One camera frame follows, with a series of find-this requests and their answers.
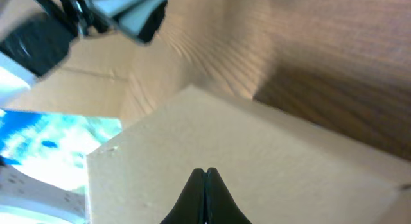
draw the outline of wooden surface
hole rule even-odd
[[[411,0],[170,0],[122,118],[212,82],[411,160]]]

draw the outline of brown wood grain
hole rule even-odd
[[[207,79],[411,160],[410,66],[411,0],[170,0],[123,120]]]

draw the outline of black pointed object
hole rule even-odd
[[[216,168],[194,169],[161,224],[251,224],[237,207]]]

